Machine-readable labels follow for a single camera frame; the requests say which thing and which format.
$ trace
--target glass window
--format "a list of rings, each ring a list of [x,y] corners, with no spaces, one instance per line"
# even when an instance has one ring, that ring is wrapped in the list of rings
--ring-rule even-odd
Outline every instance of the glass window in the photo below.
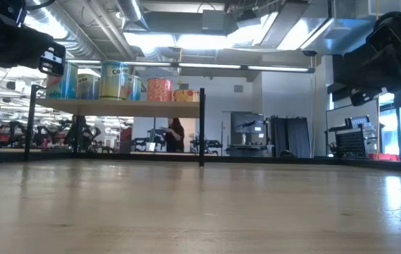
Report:
[[[399,143],[397,142],[397,116],[396,109],[381,112],[382,146],[383,153],[399,155]]]

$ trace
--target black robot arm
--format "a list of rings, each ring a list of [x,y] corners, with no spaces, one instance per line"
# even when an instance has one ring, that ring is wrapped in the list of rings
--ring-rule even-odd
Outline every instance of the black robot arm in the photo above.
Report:
[[[401,90],[401,13],[387,13],[376,22],[366,43],[333,57],[334,82],[350,91],[354,106],[371,101],[386,87]]]
[[[26,14],[25,0],[0,0],[0,67],[20,65],[50,75],[63,75],[66,48],[55,43],[52,36],[24,25]]]

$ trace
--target dark hair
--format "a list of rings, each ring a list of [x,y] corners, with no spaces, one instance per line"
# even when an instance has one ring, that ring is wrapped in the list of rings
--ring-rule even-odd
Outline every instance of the dark hair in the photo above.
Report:
[[[181,129],[183,129],[183,126],[181,126],[181,122],[180,122],[180,119],[178,119],[178,118],[176,118],[176,119],[172,119],[172,124],[171,124],[171,128],[172,129],[176,129],[176,128],[181,128]]]

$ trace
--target black metal frame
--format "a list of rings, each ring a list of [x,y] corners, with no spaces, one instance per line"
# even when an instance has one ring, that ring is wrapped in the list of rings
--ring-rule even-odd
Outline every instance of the black metal frame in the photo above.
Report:
[[[36,111],[36,97],[37,97],[37,91],[41,89],[46,89],[46,88],[40,85],[31,86],[30,110],[28,113],[28,125],[26,128],[26,136],[25,136],[25,154],[23,157],[23,160],[25,162],[28,162],[30,160],[32,129],[34,127],[34,114]]]
[[[37,91],[41,90],[41,89],[46,89],[46,88],[42,87],[40,85],[32,85],[31,86],[30,110],[29,110],[29,114],[28,114],[28,124],[27,124],[27,129],[26,129],[25,152],[23,154],[23,161],[25,161],[25,162],[30,161],[30,149],[31,149],[31,142],[32,142],[33,126],[34,126],[35,109],[36,109],[36,97],[37,97]],[[199,161],[200,167],[203,167],[205,165],[205,102],[206,102],[205,89],[200,88],[200,106],[199,106],[199,119],[200,119],[199,148],[200,148],[200,151],[199,151],[199,156],[198,156],[198,161]],[[76,116],[76,124],[78,127],[78,131],[77,131],[77,135],[75,135],[74,143],[76,145],[73,147],[72,158],[77,158],[78,155],[80,155],[82,157],[82,154],[78,152],[78,145],[79,145],[78,141],[79,141],[79,135],[81,132],[80,120],[81,120],[81,116],[77,115]],[[128,155],[127,157],[129,157],[129,156],[131,158],[133,158],[133,157],[138,158],[138,156],[135,156],[135,155]]]
[[[336,159],[336,158],[313,158],[313,159],[291,159],[291,158],[275,158],[275,157],[205,157],[204,156],[204,125],[205,125],[205,102],[206,95],[204,88],[200,89],[200,153],[199,156],[184,155],[127,155],[127,154],[86,154],[79,153],[78,147],[73,152],[40,152],[30,158],[30,147],[32,129],[34,125],[34,115],[36,106],[37,91],[45,89],[39,85],[33,85],[31,89],[30,112],[28,116],[28,125],[26,131],[26,144],[23,158],[25,162],[53,160],[53,159],[120,159],[120,160],[145,160],[145,161],[177,161],[177,162],[199,162],[204,166],[205,162],[222,162],[222,163],[265,163],[265,164],[331,164],[331,165],[347,165],[356,167],[366,167],[372,169],[383,169],[390,171],[401,171],[401,162],[385,162],[374,161],[370,159]],[[80,122],[80,116],[77,116],[77,123]],[[0,162],[21,162],[20,153],[17,152],[0,152]]]

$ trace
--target person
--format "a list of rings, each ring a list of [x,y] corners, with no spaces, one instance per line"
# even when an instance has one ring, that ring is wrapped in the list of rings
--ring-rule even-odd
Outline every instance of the person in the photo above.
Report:
[[[184,152],[185,129],[181,126],[180,119],[168,119],[169,127],[166,128],[167,152]]]

